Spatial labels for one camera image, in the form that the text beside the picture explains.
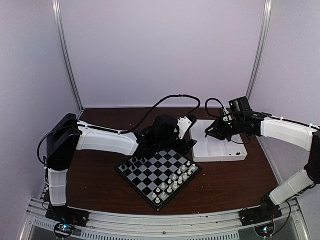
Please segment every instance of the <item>wire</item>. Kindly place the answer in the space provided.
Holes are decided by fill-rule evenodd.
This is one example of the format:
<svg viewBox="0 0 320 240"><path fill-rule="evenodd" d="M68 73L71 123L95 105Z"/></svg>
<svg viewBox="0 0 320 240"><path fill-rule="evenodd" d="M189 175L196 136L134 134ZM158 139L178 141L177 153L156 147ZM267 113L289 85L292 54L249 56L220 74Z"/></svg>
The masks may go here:
<svg viewBox="0 0 320 240"><path fill-rule="evenodd" d="M69 128L73 128L73 127L78 127L78 125L71 125L71 126L63 126L63 127L60 127L58 129L55 129L55 130L52 130L51 132L47 133L42 139L41 141L39 142L39 145L37 147L37 150L36 150L36 155L37 155L37 158L39 160L40 163L42 163L43 165L47 166L47 163L45 161L45 157L43 158L44 161L41 160L41 157L40 157L40 148L41 148L41 145L42 143L44 142L44 140L46 140L50 135L60 131L60 130L63 130L63 129L69 129Z"/></svg>
<svg viewBox="0 0 320 240"><path fill-rule="evenodd" d="M158 101L145 115L144 117L141 119L141 121L132 129L130 130L126 130L126 131L120 131L120 134L129 134L132 133L134 130L136 130L138 127L140 127L140 125L146 120L146 118L150 115L150 113L157 107L159 106L161 103L163 103L165 100L167 99L171 99L171 98L189 98L189 99L193 99L196 100L198 102L198 105L192 109L191 111L189 111L185 116L193 113L195 110L197 110L200 105L201 105L201 101L199 98L195 97L195 96L191 96L191 95L187 95L187 94L179 94L179 95L169 95L164 97L163 99L161 99L160 101Z"/></svg>
<svg viewBox="0 0 320 240"><path fill-rule="evenodd" d="M220 101L219 99L213 98L213 97L212 97L212 98L208 98L208 99L205 101L205 104L204 104L205 111L206 111L206 113L207 113L209 116L211 116L211 117L213 117L213 118L220 118L221 116L212 115L212 114L209 112L208 103L209 103L210 101L216 101L216 102L218 102L223 109L225 108L224 105L221 103L221 101Z"/></svg>
<svg viewBox="0 0 320 240"><path fill-rule="evenodd" d="M288 204L288 206L289 206L289 215L288 215L288 218L286 219L286 221L284 222L284 224L282 225L282 227L280 227L280 229L279 229L277 232L273 233L272 236L278 234L282 229L284 229L284 227L286 226L286 224L288 223L288 221L289 221L289 219L290 219L290 217L291 217L291 211L292 211L291 205L290 205L290 203L289 203L288 201L285 201L285 202L286 202L286 203Z"/></svg>

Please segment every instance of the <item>white plastic box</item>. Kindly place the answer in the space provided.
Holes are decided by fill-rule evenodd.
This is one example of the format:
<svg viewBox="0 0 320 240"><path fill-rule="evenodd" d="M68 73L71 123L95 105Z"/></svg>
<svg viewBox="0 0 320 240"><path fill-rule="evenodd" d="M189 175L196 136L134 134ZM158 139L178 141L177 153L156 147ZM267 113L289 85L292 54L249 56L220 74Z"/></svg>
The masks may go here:
<svg viewBox="0 0 320 240"><path fill-rule="evenodd" d="M192 148L192 156L195 162L231 162L243 161L248 153L243 144L220 141L211 136L205 138L205 130L213 123L212 120L198 120L190 130L190 137L197 140ZM240 135L235 135L232 140L242 143Z"/></svg>

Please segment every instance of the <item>light purple wall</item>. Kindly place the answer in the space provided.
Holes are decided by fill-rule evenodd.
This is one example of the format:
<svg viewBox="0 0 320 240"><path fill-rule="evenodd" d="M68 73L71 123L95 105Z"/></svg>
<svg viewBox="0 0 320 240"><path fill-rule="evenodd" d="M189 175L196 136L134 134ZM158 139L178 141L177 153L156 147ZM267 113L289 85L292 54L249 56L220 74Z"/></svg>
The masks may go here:
<svg viewBox="0 0 320 240"><path fill-rule="evenodd" d="M14 240L45 185L38 142L77 112L52 2L1 1L0 53L0 238Z"/></svg>
<svg viewBox="0 0 320 240"><path fill-rule="evenodd" d="M247 92L260 0L66 0L61 12L85 107L145 107L170 94L225 104ZM169 100L162 106L190 106Z"/></svg>
<svg viewBox="0 0 320 240"><path fill-rule="evenodd" d="M320 125L320 4L276 0L251 106L256 111ZM301 170L309 154L278 140L266 145L282 179ZM313 240L320 236L320 186L299 197Z"/></svg>

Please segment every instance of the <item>white pawn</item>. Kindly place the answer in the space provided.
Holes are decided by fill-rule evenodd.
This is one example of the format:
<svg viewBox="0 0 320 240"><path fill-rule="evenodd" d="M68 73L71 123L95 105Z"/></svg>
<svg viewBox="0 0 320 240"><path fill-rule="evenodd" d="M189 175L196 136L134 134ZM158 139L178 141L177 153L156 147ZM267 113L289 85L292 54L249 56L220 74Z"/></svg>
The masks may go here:
<svg viewBox="0 0 320 240"><path fill-rule="evenodd" d="M174 189L177 189L178 188L178 182L177 181L174 181L173 183L173 186L172 186Z"/></svg>

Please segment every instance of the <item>white robotic arm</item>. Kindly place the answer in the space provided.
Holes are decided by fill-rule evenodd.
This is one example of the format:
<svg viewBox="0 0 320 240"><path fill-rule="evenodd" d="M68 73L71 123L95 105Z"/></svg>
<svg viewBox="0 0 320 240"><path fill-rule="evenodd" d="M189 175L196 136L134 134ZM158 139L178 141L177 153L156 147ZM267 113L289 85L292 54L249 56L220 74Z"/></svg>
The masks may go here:
<svg viewBox="0 0 320 240"><path fill-rule="evenodd" d="M240 212L242 224L248 225L258 220L270 220L279 205L302 191L320 183L320 128L312 124L278 118L266 113L252 111L248 99L241 97L229 102L232 113L220 116L205 130L208 136L219 140L231 141L232 136L246 133L258 137L274 138L310 152L308 164L289 180L267 193L261 199L259 211L243 210Z"/></svg>
<svg viewBox="0 0 320 240"><path fill-rule="evenodd" d="M74 151L96 150L119 153L125 156L149 158L158 150L176 148L181 154L186 154L195 141L184 139L186 132L195 124L192 115L175 118L159 116L151 128L142 132L128 132L95 126L68 114L54 128L57 131L47 140L47 184L49 187L50 203L53 207L67 204L66 187L67 173L71 165Z"/></svg>

